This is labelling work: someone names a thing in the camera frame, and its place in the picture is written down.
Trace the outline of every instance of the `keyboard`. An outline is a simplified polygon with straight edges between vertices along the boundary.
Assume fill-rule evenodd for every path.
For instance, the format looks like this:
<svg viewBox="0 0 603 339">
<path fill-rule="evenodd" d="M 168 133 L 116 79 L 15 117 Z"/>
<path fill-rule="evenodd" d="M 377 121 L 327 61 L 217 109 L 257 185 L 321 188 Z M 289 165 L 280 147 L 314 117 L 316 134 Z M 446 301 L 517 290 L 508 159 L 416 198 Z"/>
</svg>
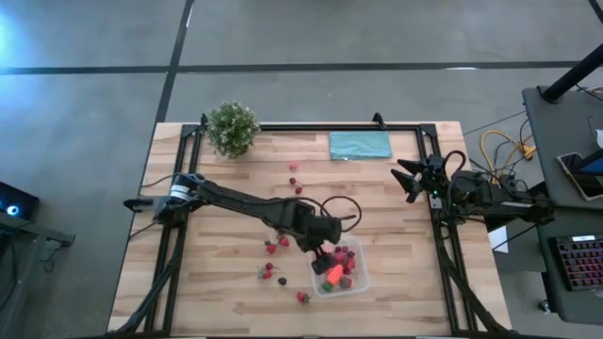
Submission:
<svg viewBox="0 0 603 339">
<path fill-rule="evenodd" d="M 603 234 L 551 238 L 550 245 L 568 291 L 603 288 Z"/>
</svg>

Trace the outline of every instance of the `potted plant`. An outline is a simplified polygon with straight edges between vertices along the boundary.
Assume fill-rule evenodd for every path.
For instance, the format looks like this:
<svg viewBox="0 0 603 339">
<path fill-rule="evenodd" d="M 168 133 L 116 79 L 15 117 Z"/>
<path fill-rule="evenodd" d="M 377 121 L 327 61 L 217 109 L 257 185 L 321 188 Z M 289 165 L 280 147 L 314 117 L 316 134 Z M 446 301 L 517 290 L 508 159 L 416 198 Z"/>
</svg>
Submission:
<svg viewBox="0 0 603 339">
<path fill-rule="evenodd" d="M 239 103 L 222 103 L 209 112 L 207 134 L 216 152 L 236 158 L 249 150 L 253 137 L 260 131 L 255 114 Z"/>
</svg>

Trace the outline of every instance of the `blue towel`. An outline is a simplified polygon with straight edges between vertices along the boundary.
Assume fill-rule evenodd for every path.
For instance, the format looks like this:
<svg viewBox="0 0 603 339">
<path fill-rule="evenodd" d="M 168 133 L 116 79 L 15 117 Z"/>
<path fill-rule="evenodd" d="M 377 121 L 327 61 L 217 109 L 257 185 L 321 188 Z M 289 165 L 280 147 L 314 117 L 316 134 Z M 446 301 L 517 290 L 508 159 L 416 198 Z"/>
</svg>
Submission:
<svg viewBox="0 0 603 339">
<path fill-rule="evenodd" d="M 329 144 L 333 160 L 392 157 L 387 132 L 331 132 Z"/>
</svg>

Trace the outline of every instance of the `clear plastic container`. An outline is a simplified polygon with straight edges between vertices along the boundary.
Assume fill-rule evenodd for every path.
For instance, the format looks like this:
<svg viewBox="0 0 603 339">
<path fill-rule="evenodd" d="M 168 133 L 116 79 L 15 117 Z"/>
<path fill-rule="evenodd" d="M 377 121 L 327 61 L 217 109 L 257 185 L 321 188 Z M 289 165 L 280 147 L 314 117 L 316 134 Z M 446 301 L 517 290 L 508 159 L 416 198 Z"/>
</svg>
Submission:
<svg viewBox="0 0 603 339">
<path fill-rule="evenodd" d="M 314 287 L 314 293 L 319 298 L 332 298 L 339 296 L 348 296 L 356 293 L 366 292 L 370 287 L 370 280 L 368 279 L 367 262 L 365 261 L 365 254 L 362 251 L 362 244 L 358 239 L 353 236 L 345 236 L 339 240 L 337 246 L 347 246 L 349 250 L 353 250 L 355 253 L 354 261 L 355 268 L 351 270 L 350 275 L 343 275 L 343 277 L 350 278 L 353 284 L 350 288 L 343 289 L 339 286 L 334 286 L 331 292 L 327 292 L 322 288 L 322 284 L 325 282 L 326 273 L 316 275 L 312 269 L 312 262 L 315 260 L 315 255 L 312 252 L 308 253 L 308 265 L 310 266 L 312 286 Z M 322 245 L 322 248 L 327 251 L 334 253 L 335 245 L 328 243 Z"/>
</svg>

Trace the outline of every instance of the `gray floor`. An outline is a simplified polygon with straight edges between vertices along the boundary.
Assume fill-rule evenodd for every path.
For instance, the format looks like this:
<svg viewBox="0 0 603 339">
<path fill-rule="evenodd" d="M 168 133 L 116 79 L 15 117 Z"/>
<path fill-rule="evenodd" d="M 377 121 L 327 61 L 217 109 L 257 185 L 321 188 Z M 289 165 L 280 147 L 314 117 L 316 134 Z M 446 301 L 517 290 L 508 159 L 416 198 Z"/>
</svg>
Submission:
<svg viewBox="0 0 603 339">
<path fill-rule="evenodd" d="M 185 0 L 5 0 L 1 67 L 166 66 Z M 197 0 L 181 64 L 577 60 L 603 26 L 583 0 Z M 460 121 L 484 164 L 481 133 L 516 137 L 521 89 L 565 69 L 178 74 L 167 121 L 197 121 L 223 100 L 261 121 Z M 41 197 L 38 220 L 74 232 L 51 274 L 40 269 L 23 338 L 104 332 L 165 74 L 0 75 L 0 180 Z M 603 72 L 584 86 L 603 84 Z M 499 143 L 491 137 L 487 150 Z M 506 157 L 510 149 L 502 149 Z M 537 159 L 516 168 L 542 180 Z M 542 315 L 535 273 L 501 280 L 513 327 L 600 337 L 599 327 Z"/>
</svg>

